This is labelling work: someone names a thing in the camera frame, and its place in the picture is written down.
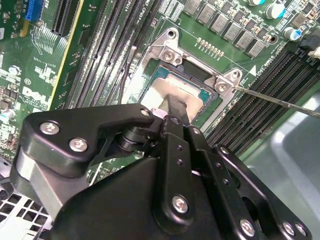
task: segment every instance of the bolt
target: bolt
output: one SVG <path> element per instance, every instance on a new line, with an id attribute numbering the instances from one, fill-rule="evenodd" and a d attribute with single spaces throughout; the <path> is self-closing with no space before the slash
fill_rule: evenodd
<path id="1" fill-rule="evenodd" d="M 253 237 L 255 235 L 254 227 L 251 225 L 251 223 L 247 219 L 241 219 L 240 225 L 241 225 L 243 232 L 247 236 Z"/>
<path id="2" fill-rule="evenodd" d="M 69 147 L 75 152 L 83 153 L 88 149 L 88 144 L 80 138 L 74 138 L 69 142 Z"/>
<path id="3" fill-rule="evenodd" d="M 172 53 L 168 52 L 164 55 L 165 60 L 170 61 L 172 60 L 173 56 Z"/>
<path id="4" fill-rule="evenodd" d="M 148 110 L 146 110 L 146 109 L 141 109 L 141 113 L 142 113 L 143 115 L 147 116 L 147 117 L 149 117 L 149 116 L 150 116 L 149 111 L 148 111 Z"/>
<path id="5" fill-rule="evenodd" d="M 200 134 L 200 131 L 198 129 L 196 129 L 195 127 L 193 128 L 193 131 L 195 134 Z"/>
<path id="6" fill-rule="evenodd" d="M 52 122 L 44 122 L 40 125 L 40 130 L 47 135 L 55 135 L 60 131 L 60 128 L 57 124 Z"/>
<path id="7" fill-rule="evenodd" d="M 294 235 L 295 235 L 295 231 L 294 231 L 293 227 L 292 227 L 289 223 L 287 223 L 287 222 L 285 221 L 282 225 L 283 225 L 285 231 L 286 231 L 288 234 L 290 234 L 291 236 L 294 236 Z"/>
<path id="8" fill-rule="evenodd" d="M 172 205 L 181 214 L 185 214 L 188 211 L 188 204 L 181 196 L 174 196 L 172 198 Z"/>
<path id="9" fill-rule="evenodd" d="M 224 153 L 224 154 L 229 154 L 228 150 L 225 148 L 225 147 L 220 147 L 221 151 Z"/>
<path id="10" fill-rule="evenodd" d="M 239 71 L 234 71 L 233 74 L 232 74 L 232 77 L 233 77 L 234 79 L 239 78 L 239 77 L 240 77 L 240 72 L 239 72 Z"/>
<path id="11" fill-rule="evenodd" d="M 299 223 L 296 223 L 295 224 L 295 227 L 298 229 L 298 231 L 303 235 L 303 236 L 307 236 L 307 233 L 306 231 L 304 230 L 304 228 L 299 224 Z"/>

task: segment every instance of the green circuit board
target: green circuit board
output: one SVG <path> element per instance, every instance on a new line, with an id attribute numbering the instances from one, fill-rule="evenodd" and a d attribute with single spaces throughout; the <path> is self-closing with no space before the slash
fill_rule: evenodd
<path id="1" fill-rule="evenodd" d="M 117 87 L 122 73 L 121 63 L 124 62 L 124 56 L 129 53 L 129 49 L 124 47 L 121 52 L 123 56 L 117 59 L 110 70 L 110 77 L 102 89 L 100 98 L 94 104 L 90 104 L 96 94 L 95 86 L 98 81 L 104 78 L 104 71 L 108 71 L 109 66 L 104 66 L 101 64 L 102 62 L 98 62 L 94 74 L 95 78 L 92 78 L 95 79 L 92 80 L 93 87 L 88 87 L 86 95 L 83 95 L 83 86 L 87 78 L 82 78 L 80 71 L 84 67 L 88 67 L 86 63 L 93 64 L 97 60 L 96 56 L 90 55 L 90 47 L 98 40 L 100 44 L 104 44 L 103 39 L 106 36 L 103 36 L 103 21 L 111 17 L 111 11 L 119 1 L 72 1 L 75 3 L 74 18 L 72 24 L 70 24 L 69 32 L 62 35 L 53 32 L 53 29 L 56 24 L 57 7 L 63 1 L 44 0 L 39 20 L 31 22 L 24 19 L 28 10 L 28 2 L 22 0 L 12 2 L 14 3 L 8 8 L 2 7 L 1 13 L 3 15 L 3 11 L 6 9 L 18 9 L 20 11 L 19 16 L 15 14 L 14 17 L 0 25 L 1 28 L 5 29 L 3 39 L 0 40 L 0 98 L 9 102 L 15 112 L 13 119 L 1 123 L 0 126 L 0 155 L 8 160 L 12 160 L 15 156 L 19 131 L 23 119 L 28 114 L 63 108 L 116 104 L 119 89 Z M 119 23 L 128 18 L 127 12 L 133 9 L 134 2 L 131 0 L 124 1 Z M 145 12 L 151 8 L 151 3 L 154 4 L 155 2 L 157 1 L 144 1 L 145 8 L 140 13 L 141 22 L 148 18 Z M 178 29 L 179 48 L 210 68 L 221 74 L 233 68 L 241 69 L 243 77 L 240 84 L 247 87 L 264 72 L 269 63 L 289 41 L 283 36 L 284 29 L 292 26 L 298 15 L 303 14 L 305 17 L 305 21 L 298 27 L 302 35 L 307 34 L 312 28 L 318 28 L 320 25 L 317 22 L 319 3 L 316 0 L 279 1 L 286 7 L 285 14 L 280 19 L 266 18 L 266 8 L 274 2 L 273 0 L 266 0 L 264 4 L 258 6 L 250 6 L 246 0 L 202 0 L 199 1 L 199 5 L 193 14 L 188 12 L 187 5 L 189 2 L 188 0 L 161 1 L 158 12 L 152 19 L 152 24 L 146 31 L 130 66 L 131 77 L 126 81 L 124 102 L 138 102 L 153 76 L 157 74 L 155 70 L 159 67 L 158 60 L 150 61 L 143 70 L 141 70 L 141 61 L 148 47 L 168 28 Z M 231 7 L 225 12 L 223 7 L 227 2 L 231 4 Z M 309 3 L 312 4 L 313 8 L 308 13 L 304 13 L 304 9 Z M 226 40 L 225 33 L 213 31 L 211 28 L 215 18 L 214 15 L 210 17 L 210 21 L 206 24 L 201 23 L 200 15 L 204 14 L 203 9 L 208 5 L 215 10 L 215 14 L 224 15 L 229 24 L 236 23 L 241 31 L 249 32 L 256 41 L 263 44 L 263 50 L 257 56 L 252 56 L 241 47 L 236 47 L 236 40 Z M 314 11 L 316 15 L 311 16 L 310 11 Z M 241 22 L 235 22 L 236 20 L 234 20 L 237 13 L 243 13 Z M 246 28 L 246 23 L 250 21 L 254 21 L 254 26 Z M 98 57 L 101 57 L 101 59 L 108 58 L 110 49 L 115 48 L 115 42 L 120 39 L 121 30 L 125 27 L 124 24 L 118 25 L 117 31 L 113 33 L 112 40 L 106 43 L 107 51 L 104 51 Z M 258 37 L 261 30 L 266 30 L 262 38 Z M 134 33 L 132 37 L 136 38 L 137 35 L 138 33 Z M 230 103 L 235 103 L 239 96 L 236 95 Z M 83 98 L 81 100 L 82 104 L 76 106 L 80 98 Z M 219 98 L 211 102 L 192 124 L 200 127 L 220 102 Z M 212 131 L 223 114 L 225 112 L 222 112 L 217 119 L 212 121 L 205 134 Z"/>

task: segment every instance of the black metal bracket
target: black metal bracket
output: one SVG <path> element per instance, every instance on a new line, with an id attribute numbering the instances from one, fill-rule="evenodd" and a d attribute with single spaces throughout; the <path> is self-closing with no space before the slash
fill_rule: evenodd
<path id="1" fill-rule="evenodd" d="M 161 239 L 168 236 L 183 239 L 189 234 L 197 236 L 198 232 L 204 232 L 201 226 L 207 223 L 210 223 L 210 228 L 217 228 L 218 233 L 214 233 L 217 239 L 219 236 L 235 240 L 312 239 L 306 225 L 229 149 L 222 145 L 210 149 L 202 132 L 189 125 L 185 105 L 178 103 L 174 106 L 167 106 L 171 114 L 163 119 L 140 104 L 31 114 L 23 123 L 19 142 L 22 154 L 14 160 L 12 182 L 17 183 L 15 186 L 21 191 L 27 186 L 35 198 L 42 191 L 43 198 L 46 189 L 29 188 L 30 179 L 35 182 L 35 178 L 41 177 L 40 170 L 48 168 L 56 173 L 55 177 L 72 178 L 74 181 L 81 177 L 84 179 L 90 165 L 128 156 L 133 151 L 143 151 L 143 159 L 68 198 L 57 214 L 53 228 L 58 236 L 55 239 L 68 239 L 62 236 L 83 239 L 81 234 L 70 236 L 76 231 L 85 231 L 83 236 L 96 236 L 97 228 L 88 226 L 88 221 L 104 219 L 106 214 L 121 221 L 119 224 L 109 219 L 100 222 L 102 226 L 98 232 L 105 236 L 104 229 L 116 229 L 117 236 L 121 236 L 118 239 L 126 239 L 136 233 L 131 225 L 137 221 L 128 219 L 122 222 L 128 216 L 148 221 L 151 236 L 156 233 Z M 41 128 L 43 123 L 58 126 L 58 131 L 55 134 L 45 133 Z M 81 139 L 87 148 L 75 151 L 70 145 L 73 139 Z M 33 171 L 21 173 L 21 162 L 26 165 L 27 160 L 39 164 L 38 175 L 33 175 Z M 197 172 L 201 181 L 192 171 Z M 135 186 L 136 195 L 128 181 Z M 130 200 L 125 199 L 118 203 L 114 197 L 121 198 L 122 192 L 127 198 L 133 198 L 136 204 L 124 207 L 130 204 Z M 144 203 L 143 207 L 137 206 L 139 201 Z M 71 230 L 62 227 L 66 224 Z M 143 221 L 136 225 L 146 228 Z M 200 238 L 211 237 L 204 235 L 201 234 Z"/>

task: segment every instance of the white printed label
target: white printed label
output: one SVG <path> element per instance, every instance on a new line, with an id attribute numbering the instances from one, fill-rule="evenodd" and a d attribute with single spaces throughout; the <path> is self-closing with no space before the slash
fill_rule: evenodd
<path id="1" fill-rule="evenodd" d="M 0 28 L 0 40 L 4 39 L 5 37 L 5 28 L 1 27 Z"/>

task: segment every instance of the gray plastic surface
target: gray plastic surface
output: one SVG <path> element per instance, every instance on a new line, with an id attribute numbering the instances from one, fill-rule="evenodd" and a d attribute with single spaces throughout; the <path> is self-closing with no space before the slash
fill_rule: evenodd
<path id="1" fill-rule="evenodd" d="M 320 112 L 320 92 L 305 108 Z M 320 120 L 294 113 L 244 163 L 320 239 Z"/>

